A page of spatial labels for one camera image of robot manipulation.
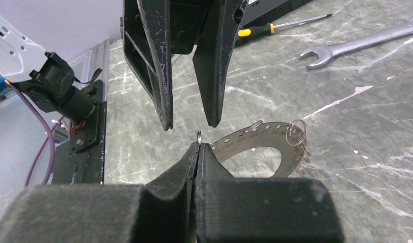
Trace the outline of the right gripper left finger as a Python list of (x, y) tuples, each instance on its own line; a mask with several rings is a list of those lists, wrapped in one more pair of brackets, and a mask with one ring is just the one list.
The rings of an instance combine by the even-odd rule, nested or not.
[(0, 242), (195, 242), (183, 157), (145, 185), (47, 185), (19, 193), (0, 220)]

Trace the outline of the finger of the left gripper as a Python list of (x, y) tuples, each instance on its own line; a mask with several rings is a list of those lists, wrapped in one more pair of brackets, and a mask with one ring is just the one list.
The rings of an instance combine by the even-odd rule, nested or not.
[(147, 91), (164, 131), (173, 128), (170, 1), (123, 2), (127, 64)]
[(213, 1), (193, 64), (209, 126), (221, 120), (227, 71), (247, 1)]

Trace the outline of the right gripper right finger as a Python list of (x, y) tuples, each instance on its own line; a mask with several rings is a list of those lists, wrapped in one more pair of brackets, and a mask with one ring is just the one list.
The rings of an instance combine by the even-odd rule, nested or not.
[(344, 242), (322, 182), (309, 178), (235, 178), (209, 144), (195, 178), (198, 242)]

